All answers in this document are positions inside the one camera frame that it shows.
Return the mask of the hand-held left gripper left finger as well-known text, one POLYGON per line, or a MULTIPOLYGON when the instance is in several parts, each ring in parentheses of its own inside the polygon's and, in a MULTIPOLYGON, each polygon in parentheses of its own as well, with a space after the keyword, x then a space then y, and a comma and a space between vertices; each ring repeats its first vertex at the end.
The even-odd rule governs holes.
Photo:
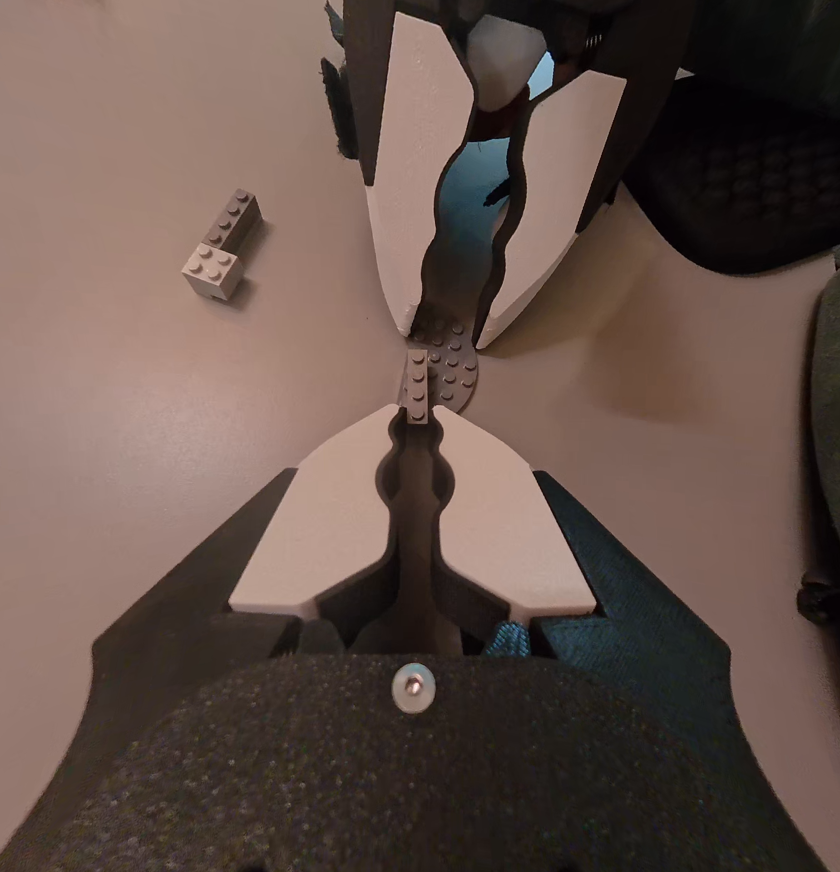
POLYGON ((400 588, 399 434, 391 404, 340 431, 297 467, 234 588, 234 612, 323 619, 349 647, 400 588))

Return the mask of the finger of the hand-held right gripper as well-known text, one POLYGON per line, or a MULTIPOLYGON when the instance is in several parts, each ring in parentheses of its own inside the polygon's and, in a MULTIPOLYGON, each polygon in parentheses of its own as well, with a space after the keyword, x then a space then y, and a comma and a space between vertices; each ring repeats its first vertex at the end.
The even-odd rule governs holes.
POLYGON ((411 331, 436 198, 466 138, 475 90, 445 31, 397 12, 374 184, 366 188, 382 291, 395 327, 411 331))
POLYGON ((509 208, 493 239, 489 307, 473 343, 491 344, 523 312, 578 235, 627 80, 584 71, 531 103, 523 140, 509 150, 509 208))

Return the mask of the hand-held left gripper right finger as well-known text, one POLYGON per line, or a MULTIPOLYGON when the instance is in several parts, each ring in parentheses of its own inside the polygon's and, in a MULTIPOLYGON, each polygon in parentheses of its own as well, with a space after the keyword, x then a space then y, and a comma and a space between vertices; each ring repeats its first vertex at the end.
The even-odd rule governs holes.
POLYGON ((508 620, 527 627, 534 618, 593 613, 596 598, 530 465, 443 406, 435 419, 437 609, 481 641, 508 620))

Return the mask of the dark grey round brick plate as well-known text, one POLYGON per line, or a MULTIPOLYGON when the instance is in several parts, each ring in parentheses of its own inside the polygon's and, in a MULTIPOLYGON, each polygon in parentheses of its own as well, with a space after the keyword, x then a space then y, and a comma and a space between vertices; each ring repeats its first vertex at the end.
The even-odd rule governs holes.
POLYGON ((430 408, 444 406, 459 413, 469 402, 479 376, 470 325, 447 310, 421 306, 407 337, 407 349, 412 347, 424 348, 428 352, 430 408))

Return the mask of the dark grey narrow brick plate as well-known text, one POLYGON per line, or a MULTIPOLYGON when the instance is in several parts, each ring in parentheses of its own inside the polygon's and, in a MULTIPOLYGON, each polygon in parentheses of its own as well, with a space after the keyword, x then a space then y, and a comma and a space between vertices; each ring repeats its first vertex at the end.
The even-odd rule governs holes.
POLYGON ((412 347, 407 351, 400 405, 405 409, 409 425, 429 423, 430 376, 428 352, 424 348, 412 347))

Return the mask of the grey desk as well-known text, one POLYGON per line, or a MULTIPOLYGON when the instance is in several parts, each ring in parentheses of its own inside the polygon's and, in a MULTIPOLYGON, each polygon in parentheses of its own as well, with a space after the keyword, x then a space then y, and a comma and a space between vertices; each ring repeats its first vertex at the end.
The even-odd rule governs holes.
MULTIPOLYGON (((404 341, 323 2, 0 2, 0 851, 93 640, 286 466, 396 398, 404 341), (229 302, 182 268, 237 188, 229 302)), ((623 188, 480 359, 466 417, 730 646, 764 772, 840 870, 840 648, 798 615, 806 338, 831 256, 682 257, 623 188)))

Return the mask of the grey L-shaped brick assembly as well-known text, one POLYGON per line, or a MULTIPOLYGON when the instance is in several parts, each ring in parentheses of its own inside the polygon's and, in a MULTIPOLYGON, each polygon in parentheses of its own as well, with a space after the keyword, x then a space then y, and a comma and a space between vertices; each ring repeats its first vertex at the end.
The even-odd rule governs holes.
POLYGON ((237 188, 182 268, 200 296, 229 302, 244 275, 241 249, 262 223, 253 193, 237 188))

